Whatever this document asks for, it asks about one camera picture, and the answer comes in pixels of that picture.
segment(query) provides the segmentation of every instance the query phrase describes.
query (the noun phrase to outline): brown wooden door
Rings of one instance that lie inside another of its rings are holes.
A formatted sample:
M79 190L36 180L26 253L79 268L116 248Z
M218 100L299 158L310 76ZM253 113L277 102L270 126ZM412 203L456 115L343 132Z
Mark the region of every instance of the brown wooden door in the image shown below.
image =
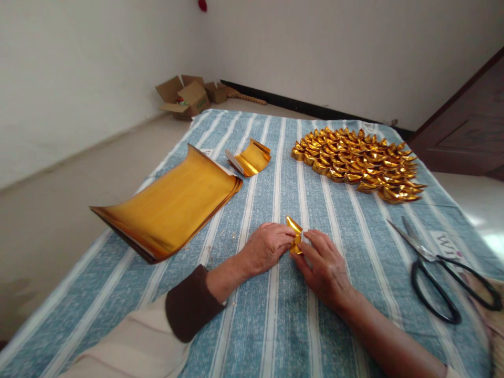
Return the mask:
M408 141L431 171L495 176L504 169L504 48Z

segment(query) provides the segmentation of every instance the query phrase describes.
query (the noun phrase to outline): brown sleeve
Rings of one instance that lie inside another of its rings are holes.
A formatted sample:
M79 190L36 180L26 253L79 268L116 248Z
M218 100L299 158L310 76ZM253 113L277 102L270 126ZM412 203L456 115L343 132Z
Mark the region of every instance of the brown sleeve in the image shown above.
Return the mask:
M190 342L204 325L224 309L208 290L206 274L207 270L199 265L166 295L168 323L182 342Z

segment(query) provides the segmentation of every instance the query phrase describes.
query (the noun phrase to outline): scissors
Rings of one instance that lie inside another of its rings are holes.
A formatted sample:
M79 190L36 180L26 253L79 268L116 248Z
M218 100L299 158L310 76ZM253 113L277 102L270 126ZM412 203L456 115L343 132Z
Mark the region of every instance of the scissors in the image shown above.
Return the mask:
M500 299L499 293L495 290L495 288L489 283L482 275L476 272L474 269L468 267L467 265L462 264L461 262L455 259L449 259L441 255L435 255L430 252L427 248L425 248L419 241L418 236L413 231L413 228L409 224L409 222L402 217L404 226L406 227L407 233L402 231L399 227L393 224L391 221L389 223L396 229L396 231L411 245L415 251L418 253L418 260L415 261L411 267L411 284L413 289L420 301L438 318L441 320L451 323L451 324L460 324L462 318L460 316L460 312L453 304L452 300L448 296L448 294L443 290L441 285L436 281L434 276L427 270L427 267L424 264L425 262L432 262L440 264L445 270L474 298L476 299L483 307L490 311L500 311L502 310L502 302ZM473 289L467 285L464 280L450 268L449 264L457 265L460 268L472 273L488 290L492 297L492 303L486 302L482 297L477 295ZM424 294L420 290L420 286L418 285L418 271L421 270L425 276L431 281L431 283L436 288L437 292L441 295L445 303L448 305L448 308L451 312L451 317L447 317L442 313L436 311L434 307L427 301Z

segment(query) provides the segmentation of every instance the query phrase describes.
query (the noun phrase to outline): bed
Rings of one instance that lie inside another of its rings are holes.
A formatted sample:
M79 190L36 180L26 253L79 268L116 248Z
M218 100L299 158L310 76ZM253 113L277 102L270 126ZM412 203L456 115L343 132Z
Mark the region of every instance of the bed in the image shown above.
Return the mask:
M180 163L187 143L229 167L225 150L240 153L254 138L271 148L270 164L244 179L241 191L189 244L160 264L146 264L116 234L106 231L0 354L0 376L57 376L128 312L176 286L198 264L217 266L237 253L261 223L284 223L287 215L304 229L319 229L335 240L353 285L398 327L460 376L489 376L488 339L477 312L442 269L431 271L460 309L463 321L446 324L427 311L409 282L416 256L386 220L401 224L401 217L407 216L432 250L439 250L436 237L445 235L473 268L503 280L498 258L423 163L417 178L429 185L423 199L389 205L376 194L333 183L290 157L296 140L326 126L362 128L389 142L402 141L387 126L355 120L306 121L213 109L196 117L139 190ZM196 336L181 373L182 377L259 375L382 373L284 256L271 271L233 293L226 309Z

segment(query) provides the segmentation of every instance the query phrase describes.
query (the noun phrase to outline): tiled floor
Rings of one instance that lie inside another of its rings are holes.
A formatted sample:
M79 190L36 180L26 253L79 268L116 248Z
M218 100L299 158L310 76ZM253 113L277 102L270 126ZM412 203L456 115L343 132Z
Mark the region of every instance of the tiled floor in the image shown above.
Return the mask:
M228 100L218 109L304 118L271 105ZM88 205L128 199L189 127L163 115L0 193L0 340L9 339L105 225ZM488 243L504 256L504 183L436 174Z

